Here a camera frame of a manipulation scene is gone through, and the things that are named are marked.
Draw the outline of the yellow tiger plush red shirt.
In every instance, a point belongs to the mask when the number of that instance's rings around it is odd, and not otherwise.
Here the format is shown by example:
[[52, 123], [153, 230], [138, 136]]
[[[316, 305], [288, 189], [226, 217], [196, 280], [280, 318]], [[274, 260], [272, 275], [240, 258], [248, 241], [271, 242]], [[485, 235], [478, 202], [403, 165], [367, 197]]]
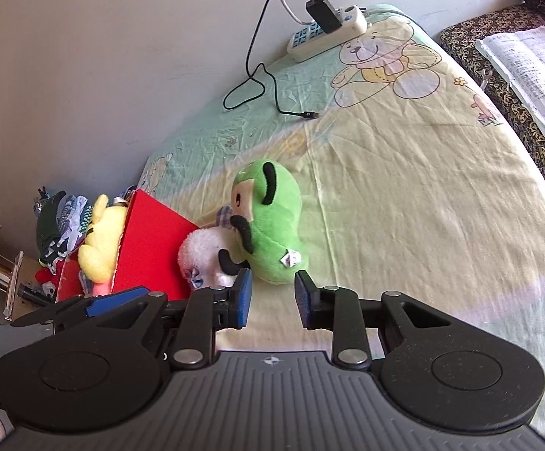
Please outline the yellow tiger plush red shirt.
[[101, 194], [95, 201], [85, 240], [77, 252], [79, 267], [92, 283], [93, 296], [111, 291], [127, 213], [128, 205], [119, 198], [110, 205], [108, 196]]

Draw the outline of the black cylindrical device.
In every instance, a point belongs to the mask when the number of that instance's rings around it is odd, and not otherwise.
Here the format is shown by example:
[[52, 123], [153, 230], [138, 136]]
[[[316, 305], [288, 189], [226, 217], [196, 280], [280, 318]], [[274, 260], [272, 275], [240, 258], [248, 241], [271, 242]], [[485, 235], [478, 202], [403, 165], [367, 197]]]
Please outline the black cylindrical device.
[[27, 286], [20, 284], [17, 294], [28, 303], [33, 303], [35, 306], [50, 306], [56, 303], [56, 288], [48, 282], [45, 287]]

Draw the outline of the red plush toy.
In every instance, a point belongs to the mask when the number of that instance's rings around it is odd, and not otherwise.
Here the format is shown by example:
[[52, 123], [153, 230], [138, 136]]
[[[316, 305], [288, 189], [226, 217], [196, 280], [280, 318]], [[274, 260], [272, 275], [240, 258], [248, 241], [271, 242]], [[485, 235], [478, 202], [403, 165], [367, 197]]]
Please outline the red plush toy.
[[40, 268], [40, 270], [35, 273], [35, 279], [40, 285], [50, 283], [55, 289], [57, 289], [60, 283], [62, 270], [62, 265], [58, 265], [54, 272], [52, 272], [48, 267]]

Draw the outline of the pink fluffy plush toy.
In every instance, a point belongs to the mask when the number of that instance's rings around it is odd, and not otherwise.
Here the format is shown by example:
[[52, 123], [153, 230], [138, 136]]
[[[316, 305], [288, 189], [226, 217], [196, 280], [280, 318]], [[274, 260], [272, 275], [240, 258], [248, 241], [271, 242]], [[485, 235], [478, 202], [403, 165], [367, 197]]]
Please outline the pink fluffy plush toy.
[[232, 207], [221, 207], [214, 223], [191, 232], [179, 248], [179, 268], [192, 291], [234, 284], [235, 275], [221, 267], [218, 255], [226, 250], [233, 263], [240, 262], [241, 253], [231, 217]]

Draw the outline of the pile of folded clothes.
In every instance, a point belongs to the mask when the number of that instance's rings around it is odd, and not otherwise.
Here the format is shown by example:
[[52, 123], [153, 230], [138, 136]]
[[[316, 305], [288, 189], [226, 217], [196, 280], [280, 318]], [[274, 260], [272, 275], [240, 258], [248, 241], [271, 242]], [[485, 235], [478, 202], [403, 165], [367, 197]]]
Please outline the pile of folded clothes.
[[33, 212], [37, 217], [39, 264], [55, 275], [58, 263], [64, 261], [85, 237], [92, 206], [81, 194], [67, 194], [66, 191], [49, 194], [46, 188], [40, 188], [38, 193]]

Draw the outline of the red cardboard box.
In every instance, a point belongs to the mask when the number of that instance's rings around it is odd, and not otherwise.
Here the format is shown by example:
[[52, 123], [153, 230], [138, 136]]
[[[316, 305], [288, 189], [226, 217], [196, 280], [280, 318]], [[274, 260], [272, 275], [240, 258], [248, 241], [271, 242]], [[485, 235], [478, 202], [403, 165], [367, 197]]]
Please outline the red cardboard box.
[[[182, 277], [178, 253], [197, 226], [140, 189], [125, 204], [128, 213], [109, 294], [144, 286], [164, 292], [170, 300], [188, 298], [191, 288]], [[92, 295], [92, 283], [79, 267], [79, 247], [63, 262], [58, 301]]]

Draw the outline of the green bean plush toy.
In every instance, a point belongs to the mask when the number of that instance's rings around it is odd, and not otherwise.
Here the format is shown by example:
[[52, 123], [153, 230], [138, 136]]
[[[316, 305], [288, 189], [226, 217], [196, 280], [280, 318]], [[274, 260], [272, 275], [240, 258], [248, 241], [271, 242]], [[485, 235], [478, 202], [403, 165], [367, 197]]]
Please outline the green bean plush toy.
[[302, 197], [298, 182], [278, 162], [260, 159], [235, 176], [229, 222], [255, 276], [284, 285], [308, 267], [299, 237]]

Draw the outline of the green yellow cartoon bedsheet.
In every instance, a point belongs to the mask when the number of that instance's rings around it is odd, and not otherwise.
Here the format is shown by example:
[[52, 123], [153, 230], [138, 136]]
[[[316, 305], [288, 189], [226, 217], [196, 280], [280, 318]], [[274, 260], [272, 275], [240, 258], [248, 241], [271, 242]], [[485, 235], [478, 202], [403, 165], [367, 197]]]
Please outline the green yellow cartoon bedsheet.
[[[253, 86], [188, 119], [139, 185], [198, 225], [249, 163], [299, 183], [299, 235], [320, 285], [398, 290], [531, 352], [545, 370], [545, 180], [476, 82], [400, 10], [367, 9], [368, 40], [408, 43], [413, 76], [388, 82], [365, 51], [278, 60], [277, 95]], [[434, 92], [409, 99], [416, 77]], [[533, 421], [545, 436], [545, 395]]]

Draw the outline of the black charger adapter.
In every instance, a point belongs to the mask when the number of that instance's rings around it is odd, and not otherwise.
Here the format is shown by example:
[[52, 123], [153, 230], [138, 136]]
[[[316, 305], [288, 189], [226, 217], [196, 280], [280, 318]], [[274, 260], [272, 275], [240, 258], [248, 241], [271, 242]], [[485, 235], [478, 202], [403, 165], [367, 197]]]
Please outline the black charger adapter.
[[337, 10], [328, 0], [308, 0], [305, 9], [324, 34], [332, 34], [342, 26]]

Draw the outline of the white paper booklet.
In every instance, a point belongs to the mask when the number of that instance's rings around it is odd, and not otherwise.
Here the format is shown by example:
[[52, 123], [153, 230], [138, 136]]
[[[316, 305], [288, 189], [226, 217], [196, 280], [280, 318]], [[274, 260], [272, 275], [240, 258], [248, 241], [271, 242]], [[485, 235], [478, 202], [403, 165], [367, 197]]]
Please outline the white paper booklet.
[[545, 137], [545, 26], [500, 33], [475, 42], [518, 96]]

